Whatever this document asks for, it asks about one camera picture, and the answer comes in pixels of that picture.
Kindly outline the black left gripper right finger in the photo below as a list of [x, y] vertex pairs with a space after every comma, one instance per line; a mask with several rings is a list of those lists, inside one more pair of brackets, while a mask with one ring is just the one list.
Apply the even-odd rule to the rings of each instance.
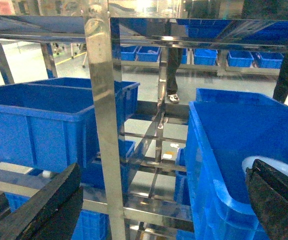
[[256, 159], [246, 169], [251, 208], [271, 240], [288, 240], [288, 176]]

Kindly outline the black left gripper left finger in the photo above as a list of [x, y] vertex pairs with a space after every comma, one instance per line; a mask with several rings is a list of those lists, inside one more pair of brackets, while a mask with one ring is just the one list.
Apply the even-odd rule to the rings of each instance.
[[83, 206], [80, 182], [80, 167], [73, 163], [0, 220], [0, 240], [71, 239]]

